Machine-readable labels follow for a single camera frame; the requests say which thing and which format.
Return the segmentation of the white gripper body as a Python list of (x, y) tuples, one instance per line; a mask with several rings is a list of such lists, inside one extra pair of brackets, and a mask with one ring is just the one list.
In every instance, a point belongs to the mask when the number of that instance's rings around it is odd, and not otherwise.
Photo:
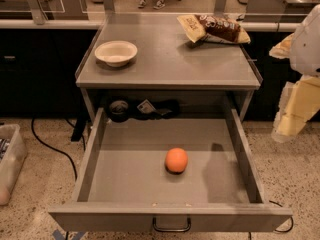
[(289, 59), (291, 68), (300, 74), (320, 76), (320, 5), (296, 28)]

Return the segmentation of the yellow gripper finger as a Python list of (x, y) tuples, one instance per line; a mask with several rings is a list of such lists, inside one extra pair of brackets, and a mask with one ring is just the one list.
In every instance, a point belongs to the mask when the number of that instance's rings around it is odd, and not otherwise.
[(319, 77), (302, 76), (296, 83), (287, 82), (280, 96), (272, 138), (279, 143), (294, 139), (319, 111)]
[(291, 42), (294, 34), (285, 37), (281, 42), (276, 44), (269, 51), (269, 55), (277, 59), (288, 59), (290, 56)]

